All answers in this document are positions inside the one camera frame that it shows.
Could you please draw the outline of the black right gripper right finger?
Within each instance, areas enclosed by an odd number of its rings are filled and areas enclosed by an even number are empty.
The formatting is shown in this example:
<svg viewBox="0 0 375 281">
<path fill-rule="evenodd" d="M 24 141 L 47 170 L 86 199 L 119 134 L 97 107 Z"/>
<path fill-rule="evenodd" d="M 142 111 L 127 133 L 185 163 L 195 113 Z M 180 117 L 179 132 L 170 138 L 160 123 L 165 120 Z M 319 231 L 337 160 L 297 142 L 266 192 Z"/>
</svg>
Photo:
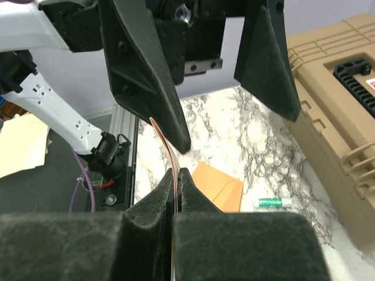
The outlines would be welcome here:
<svg viewBox="0 0 375 281">
<path fill-rule="evenodd" d="M 224 213 L 179 172 L 177 280 L 330 280 L 313 226 L 289 212 Z"/>
</svg>

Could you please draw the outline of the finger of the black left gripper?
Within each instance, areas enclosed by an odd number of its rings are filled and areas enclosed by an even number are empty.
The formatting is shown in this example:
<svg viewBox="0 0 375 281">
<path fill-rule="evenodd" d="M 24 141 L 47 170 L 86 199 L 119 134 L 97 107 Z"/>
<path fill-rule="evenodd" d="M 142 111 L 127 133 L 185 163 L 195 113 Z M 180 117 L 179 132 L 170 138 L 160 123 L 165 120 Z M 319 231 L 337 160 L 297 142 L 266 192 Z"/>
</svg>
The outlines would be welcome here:
<svg viewBox="0 0 375 281">
<path fill-rule="evenodd" d="M 116 102 L 145 122 L 154 119 L 180 153 L 191 138 L 145 1 L 99 1 L 100 33 Z"/>
<path fill-rule="evenodd" d="M 301 111 L 289 63 L 284 1 L 246 1 L 234 78 L 279 116 L 295 122 Z"/>
</svg>

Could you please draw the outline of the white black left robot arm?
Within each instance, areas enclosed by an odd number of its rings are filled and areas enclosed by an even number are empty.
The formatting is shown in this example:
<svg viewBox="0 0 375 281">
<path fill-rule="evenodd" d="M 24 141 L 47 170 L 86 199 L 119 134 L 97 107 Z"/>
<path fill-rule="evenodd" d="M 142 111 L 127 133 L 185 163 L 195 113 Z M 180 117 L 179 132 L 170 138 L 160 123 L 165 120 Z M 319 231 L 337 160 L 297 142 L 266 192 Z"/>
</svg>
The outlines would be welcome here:
<svg viewBox="0 0 375 281">
<path fill-rule="evenodd" d="M 122 176 L 120 142 L 84 119 L 42 74 L 31 51 L 101 51 L 108 90 L 156 124 L 180 153 L 191 138 L 176 87 L 220 68 L 226 21 L 244 21 L 234 78 L 270 110 L 296 121 L 301 106 L 288 60 L 283 1 L 2 1 L 1 97 L 58 133 L 89 169 Z"/>
</svg>

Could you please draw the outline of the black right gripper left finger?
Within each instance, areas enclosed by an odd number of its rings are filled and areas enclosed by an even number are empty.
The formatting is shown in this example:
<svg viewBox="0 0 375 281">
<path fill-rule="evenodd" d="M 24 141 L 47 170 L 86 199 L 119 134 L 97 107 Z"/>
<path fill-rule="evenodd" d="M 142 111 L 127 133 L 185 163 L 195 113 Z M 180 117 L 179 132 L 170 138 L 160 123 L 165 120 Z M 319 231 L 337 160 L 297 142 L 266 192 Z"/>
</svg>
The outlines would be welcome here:
<svg viewBox="0 0 375 281">
<path fill-rule="evenodd" d="M 171 280 L 173 176 L 126 211 L 6 214 L 2 280 Z"/>
</svg>

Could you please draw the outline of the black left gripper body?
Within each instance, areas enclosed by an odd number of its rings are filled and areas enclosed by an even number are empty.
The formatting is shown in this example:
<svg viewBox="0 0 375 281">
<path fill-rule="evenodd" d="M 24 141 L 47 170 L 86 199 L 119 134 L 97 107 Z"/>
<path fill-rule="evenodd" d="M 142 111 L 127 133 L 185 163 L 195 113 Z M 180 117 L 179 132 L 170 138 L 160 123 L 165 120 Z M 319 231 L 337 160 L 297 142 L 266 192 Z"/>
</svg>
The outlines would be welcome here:
<svg viewBox="0 0 375 281">
<path fill-rule="evenodd" d="M 266 1 L 146 1 L 173 82 L 222 67 L 221 49 L 227 18 L 244 18 L 242 35 L 253 32 Z"/>
</svg>

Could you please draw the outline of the cream lined letter paper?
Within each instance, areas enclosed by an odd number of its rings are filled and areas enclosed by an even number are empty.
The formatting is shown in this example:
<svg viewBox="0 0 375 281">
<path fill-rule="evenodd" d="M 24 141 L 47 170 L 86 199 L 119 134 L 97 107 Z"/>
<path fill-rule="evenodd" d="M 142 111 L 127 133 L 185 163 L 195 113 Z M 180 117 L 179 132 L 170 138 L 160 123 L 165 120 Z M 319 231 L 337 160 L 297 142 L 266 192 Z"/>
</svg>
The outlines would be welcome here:
<svg viewBox="0 0 375 281">
<path fill-rule="evenodd" d="M 165 150 L 168 154 L 169 161 L 171 164 L 172 175 L 173 175 L 173 214 L 172 219 L 178 213 L 178 174 L 180 170 L 179 162 L 176 158 L 176 155 L 173 149 L 169 146 L 168 141 L 166 140 L 164 134 L 162 133 L 159 125 L 156 121 L 150 117 L 149 118 L 151 125 L 161 139 Z M 175 280 L 175 242 L 173 237 L 173 228 L 171 228 L 171 280 Z"/>
</svg>

